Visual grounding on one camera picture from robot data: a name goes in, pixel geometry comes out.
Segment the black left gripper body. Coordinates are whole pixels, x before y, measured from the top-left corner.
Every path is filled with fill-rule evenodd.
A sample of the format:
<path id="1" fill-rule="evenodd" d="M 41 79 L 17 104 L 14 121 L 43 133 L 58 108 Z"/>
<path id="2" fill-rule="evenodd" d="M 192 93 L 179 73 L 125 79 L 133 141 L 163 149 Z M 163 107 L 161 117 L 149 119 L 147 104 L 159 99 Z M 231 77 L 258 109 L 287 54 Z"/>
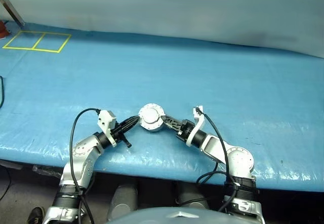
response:
<path id="1" fill-rule="evenodd" d="M 130 148 L 132 144 L 126 139 L 125 133 L 121 132 L 121 126 L 119 124 L 120 123 L 116 123 L 116 126 L 112 130 L 111 135 L 116 143 L 120 143 L 121 141 L 123 141 L 126 144 L 127 148 Z"/>

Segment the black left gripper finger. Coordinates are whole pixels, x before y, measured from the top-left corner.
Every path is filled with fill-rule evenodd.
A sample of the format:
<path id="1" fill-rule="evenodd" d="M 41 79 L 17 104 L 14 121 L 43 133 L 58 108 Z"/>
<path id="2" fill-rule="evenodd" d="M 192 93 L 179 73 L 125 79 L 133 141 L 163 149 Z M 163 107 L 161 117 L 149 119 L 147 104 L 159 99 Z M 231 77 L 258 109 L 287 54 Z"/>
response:
<path id="1" fill-rule="evenodd" d="M 131 116 L 124 121 L 122 121 L 119 125 L 122 128 L 132 128 L 134 127 L 139 121 L 139 116 Z"/>
<path id="2" fill-rule="evenodd" d="M 136 124 L 138 123 L 139 120 L 125 120 L 121 123 L 121 132 L 126 133 L 130 129 L 132 129 Z"/>

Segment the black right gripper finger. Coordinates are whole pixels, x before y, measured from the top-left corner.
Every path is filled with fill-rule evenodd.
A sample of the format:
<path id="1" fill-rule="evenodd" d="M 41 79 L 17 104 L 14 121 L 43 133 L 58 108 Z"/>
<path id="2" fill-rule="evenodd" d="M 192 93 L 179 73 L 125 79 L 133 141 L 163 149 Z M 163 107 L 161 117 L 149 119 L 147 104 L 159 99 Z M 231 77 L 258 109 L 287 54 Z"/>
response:
<path id="1" fill-rule="evenodd" d="M 179 132 L 179 131 L 181 130 L 181 123 L 179 123 L 179 122 L 175 122 L 175 121 L 168 121 L 168 122 L 164 122 L 164 124 L 165 124 L 168 128 L 170 128 L 170 129 L 172 129 L 172 130 L 174 130 L 174 131 L 176 131 L 176 132 Z"/>
<path id="2" fill-rule="evenodd" d="M 167 126 L 181 126 L 182 124 L 179 120 L 168 115 L 160 116 L 160 118 Z"/>

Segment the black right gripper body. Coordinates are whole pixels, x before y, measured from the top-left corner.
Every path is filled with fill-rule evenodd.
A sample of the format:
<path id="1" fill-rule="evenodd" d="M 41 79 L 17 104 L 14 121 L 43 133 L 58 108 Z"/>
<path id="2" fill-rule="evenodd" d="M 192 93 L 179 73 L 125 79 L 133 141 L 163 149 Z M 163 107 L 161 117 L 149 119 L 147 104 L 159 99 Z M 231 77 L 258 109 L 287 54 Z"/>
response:
<path id="1" fill-rule="evenodd" d="M 180 130 L 177 133 L 177 137 L 180 140 L 187 140 L 194 127 L 194 122 L 190 120 L 183 120 L 180 125 Z"/>

